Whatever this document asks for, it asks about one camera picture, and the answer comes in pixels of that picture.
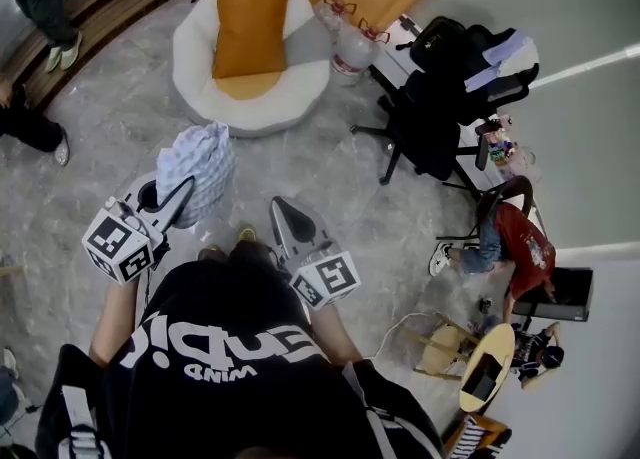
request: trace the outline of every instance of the marble floor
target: marble floor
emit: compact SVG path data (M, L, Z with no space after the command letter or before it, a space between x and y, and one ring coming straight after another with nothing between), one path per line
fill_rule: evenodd
M2 262L24 267L23 275L0 278L0 345L15 352L21 386L34 404L48 391L59 347L74 343L86 350L102 307L106 278L80 246L87 225L109 196L153 170L159 149L190 126L169 90L172 33L190 8L189 0L173 0L138 22L54 100L48 115L68 131L67 167L10 137L0 139ZM154 274L152 289L206 243L229 246L241 222L255 223L271 239L268 204L286 195L318 210L354 258L363 284L339 309L366 356L409 312L440 310L465 323L480 294L499 297L504 273L463 277L446 269L436 279L429 276L435 236L466 232L472 202L462 191L418 177L404 160L391 184L379 185L387 144L352 136L349 127L383 124L376 106L381 93L370 78L350 89L332 84L295 128L234 140L238 169L220 212L191 230L170 233L173 250ZM427 334L435 319L415 316L408 325ZM458 386L413 373L419 357L418 344L393 332L376 365L410 389L443 430L457 408ZM24 415L8 433L0 428L0 444L13 439L33 446L37 419L37 413Z

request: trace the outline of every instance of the black office chair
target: black office chair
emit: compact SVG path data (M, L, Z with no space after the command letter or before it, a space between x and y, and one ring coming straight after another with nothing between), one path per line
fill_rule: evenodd
M452 183L445 183L449 187L455 187L457 189L469 190L469 188L462 185L456 185ZM524 196L522 202L522 213L526 216L529 215L531 207L533 206L533 186L526 176L514 176L511 180L508 180L500 185L489 189L488 191L480 191L482 196L476 205L476 224L471 231L464 236L443 235L436 237L437 240L474 240L480 238L480 235L474 233L476 230L479 232L482 223L491 215L496 205L505 199L514 198L516 196Z
M488 66L482 52L503 42L513 29L494 35L479 25L464 31L452 20L439 17L436 21L439 26L432 22L415 42L400 46L410 45L411 58L424 71L414 71L404 86L390 97L378 100L389 114L386 128L354 125L350 129L353 134L364 132L393 141L391 162L386 175L380 178L381 185L389 183L400 155L404 154L416 166L417 174L427 173L444 181L455 171L464 183L473 187L456 157L475 155L476 167L483 170L488 157L483 135L486 131L478 132L477 146L458 148L459 125L486 119L497 107L525 98L529 94L528 85L538 75L536 64L530 70L501 77L467 93L464 81Z

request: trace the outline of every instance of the water bottle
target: water bottle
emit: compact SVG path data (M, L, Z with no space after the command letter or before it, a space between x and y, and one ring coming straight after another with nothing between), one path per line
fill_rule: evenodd
M388 43L388 32L380 32L361 19L358 27L347 25L338 35L331 66L338 84L353 86L375 60L380 50L376 43Z
M352 15L357 7L356 4L345 4L341 0L323 0L313 6L313 11L331 33L331 42L335 43L340 31L347 25L345 15Z

